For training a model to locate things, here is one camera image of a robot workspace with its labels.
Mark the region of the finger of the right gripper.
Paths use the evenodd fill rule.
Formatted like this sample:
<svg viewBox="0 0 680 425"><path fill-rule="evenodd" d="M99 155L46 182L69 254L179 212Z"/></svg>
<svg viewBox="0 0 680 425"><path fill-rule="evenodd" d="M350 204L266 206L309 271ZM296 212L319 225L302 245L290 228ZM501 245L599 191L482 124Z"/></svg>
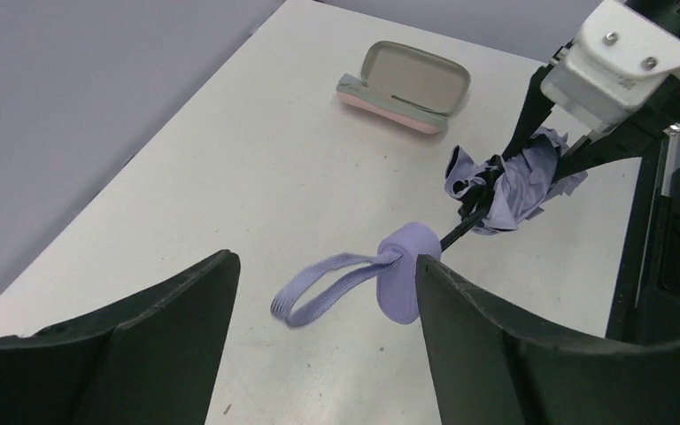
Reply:
<svg viewBox="0 0 680 425"><path fill-rule="evenodd" d="M502 152L503 159L519 154L552 113L555 103L541 89L542 82L552 69L552 65L541 66L531 76L513 135Z"/></svg>
<svg viewBox="0 0 680 425"><path fill-rule="evenodd" d="M643 106L607 134L595 130L565 152L553 179L626 158L639 158L680 133L680 80L669 76Z"/></svg>

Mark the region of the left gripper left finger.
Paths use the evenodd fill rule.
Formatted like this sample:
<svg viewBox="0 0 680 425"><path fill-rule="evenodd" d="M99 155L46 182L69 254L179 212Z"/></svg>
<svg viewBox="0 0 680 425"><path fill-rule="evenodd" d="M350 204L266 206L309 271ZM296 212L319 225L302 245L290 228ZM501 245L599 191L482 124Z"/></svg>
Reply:
<svg viewBox="0 0 680 425"><path fill-rule="evenodd" d="M218 251L93 312L0 337L0 424L204 423L240 269Z"/></svg>

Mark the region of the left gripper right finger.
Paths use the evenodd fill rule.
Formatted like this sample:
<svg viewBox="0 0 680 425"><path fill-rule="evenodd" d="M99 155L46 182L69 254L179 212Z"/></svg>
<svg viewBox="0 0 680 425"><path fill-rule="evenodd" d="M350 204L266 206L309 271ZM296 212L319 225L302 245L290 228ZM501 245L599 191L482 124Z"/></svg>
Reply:
<svg viewBox="0 0 680 425"><path fill-rule="evenodd" d="M639 345L546 320L421 255L422 331L444 424L680 424L680 339Z"/></svg>

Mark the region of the lilac umbrella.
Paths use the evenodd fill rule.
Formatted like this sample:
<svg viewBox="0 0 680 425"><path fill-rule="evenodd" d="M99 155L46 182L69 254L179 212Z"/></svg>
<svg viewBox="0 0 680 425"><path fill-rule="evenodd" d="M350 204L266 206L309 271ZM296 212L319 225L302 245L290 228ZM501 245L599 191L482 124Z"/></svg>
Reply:
<svg viewBox="0 0 680 425"><path fill-rule="evenodd" d="M347 292L375 280L377 304L386 317L410 324L420 316L415 275L417 259L440 259L460 237L474 231L492 236L517 230L539 215L544 202L571 194L585 180L582 171L557 179L567 138L540 127L515 156L495 155L477 164L459 146L445 170L445 192L460 201L461 222L446 236L411 222L384 238L376 254L338 253L299 272L275 295L271 314L290 328L319 319Z"/></svg>

